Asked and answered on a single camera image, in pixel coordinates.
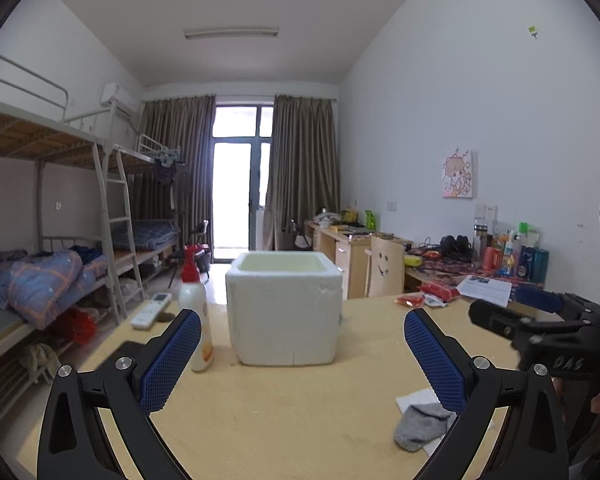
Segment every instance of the ceiling light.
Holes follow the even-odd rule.
[[[277,38],[279,27],[217,27],[185,30],[188,40],[201,38]]]

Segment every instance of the remote control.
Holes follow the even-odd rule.
[[[155,323],[155,318],[171,303],[173,296],[166,292],[154,294],[142,310],[131,319],[131,326],[136,330],[149,330]]]

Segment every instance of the anime poster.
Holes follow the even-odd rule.
[[[474,165],[471,152],[456,152],[442,165],[442,196],[474,197]]]

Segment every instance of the white ceiling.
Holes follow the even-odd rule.
[[[144,85],[339,83],[406,0],[62,0]],[[279,26],[271,38],[186,41],[183,29]]]

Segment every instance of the glass door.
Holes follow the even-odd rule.
[[[261,249],[273,108],[219,106],[214,123],[214,259]]]

